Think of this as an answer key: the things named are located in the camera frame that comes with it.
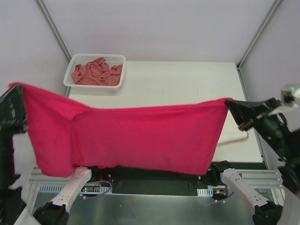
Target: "white tabletop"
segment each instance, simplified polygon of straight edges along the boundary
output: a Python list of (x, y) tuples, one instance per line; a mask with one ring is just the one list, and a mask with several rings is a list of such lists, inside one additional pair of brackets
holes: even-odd
[[(96, 108), (194, 104), (225, 97), (245, 100), (234, 63), (126, 63), (123, 84), (118, 93), (95, 95), (71, 90), (69, 97)], [(230, 113), (213, 158), (213, 161), (222, 160), (262, 162), (253, 130), (248, 135), (240, 132)]]

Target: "plastic laundry basket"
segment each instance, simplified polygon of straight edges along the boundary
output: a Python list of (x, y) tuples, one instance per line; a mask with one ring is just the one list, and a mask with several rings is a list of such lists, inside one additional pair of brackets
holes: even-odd
[[(98, 86), (98, 85), (81, 85), (74, 84), (71, 74), (74, 72), (76, 65), (82, 64), (85, 65), (88, 62), (94, 61), (100, 57), (104, 57), (106, 59), (106, 63), (111, 68), (114, 65), (123, 64), (120, 83), (117, 86)], [(71, 87), (72, 92), (75, 93), (86, 93), (86, 94), (101, 94), (103, 92), (111, 92), (116, 93), (119, 91), (120, 86), (122, 85), (122, 81), (124, 78), (126, 66), (126, 58), (124, 55), (109, 55), (109, 54), (76, 54), (72, 57), (69, 66), (67, 67), (67, 71), (64, 77), (64, 85)]]

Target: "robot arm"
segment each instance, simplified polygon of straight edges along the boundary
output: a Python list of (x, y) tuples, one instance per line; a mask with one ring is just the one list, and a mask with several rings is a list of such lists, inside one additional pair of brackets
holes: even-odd
[(274, 98), (263, 102), (225, 102), (239, 129), (254, 128), (285, 162), (278, 168), (285, 188), (283, 209), (249, 187), (229, 165), (221, 170), (214, 166), (220, 180), (248, 203), (255, 225), (300, 225), (300, 129), (291, 132), (282, 114), (300, 105), (300, 84), (285, 86), (281, 95), (282, 102)]
[(10, 186), (15, 175), (13, 135), (27, 131), (27, 112), (23, 88), (16, 85), (0, 97), (0, 223), (15, 225), (67, 224), (70, 208), (83, 186), (91, 179), (91, 170), (78, 167), (62, 191), (36, 210), (32, 216), (21, 199), (21, 190)]

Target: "pink towel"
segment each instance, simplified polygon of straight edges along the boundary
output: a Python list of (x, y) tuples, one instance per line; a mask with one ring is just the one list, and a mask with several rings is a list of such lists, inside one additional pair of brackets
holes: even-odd
[(195, 105), (95, 109), (23, 83), (37, 165), (67, 177), (116, 165), (205, 174), (227, 115), (225, 98)]
[(112, 66), (101, 57), (86, 65), (77, 65), (71, 74), (74, 84), (117, 86), (120, 83), (123, 65)]

